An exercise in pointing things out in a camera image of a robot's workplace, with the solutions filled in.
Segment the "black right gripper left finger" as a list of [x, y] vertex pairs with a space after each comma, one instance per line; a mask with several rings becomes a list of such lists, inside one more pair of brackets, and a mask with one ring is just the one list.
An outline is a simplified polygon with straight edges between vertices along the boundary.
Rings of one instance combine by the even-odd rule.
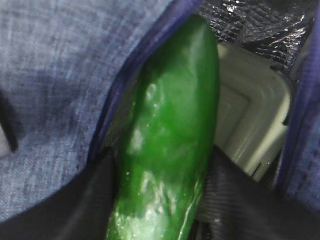
[[115, 199], [111, 147], [50, 197], [1, 222], [2, 240], [103, 240]]

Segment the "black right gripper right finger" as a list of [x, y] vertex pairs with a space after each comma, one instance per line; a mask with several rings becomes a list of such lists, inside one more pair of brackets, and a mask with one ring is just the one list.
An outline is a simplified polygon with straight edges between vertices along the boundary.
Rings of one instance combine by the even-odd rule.
[[197, 220], [215, 240], [318, 240], [320, 219], [275, 196], [213, 147]]

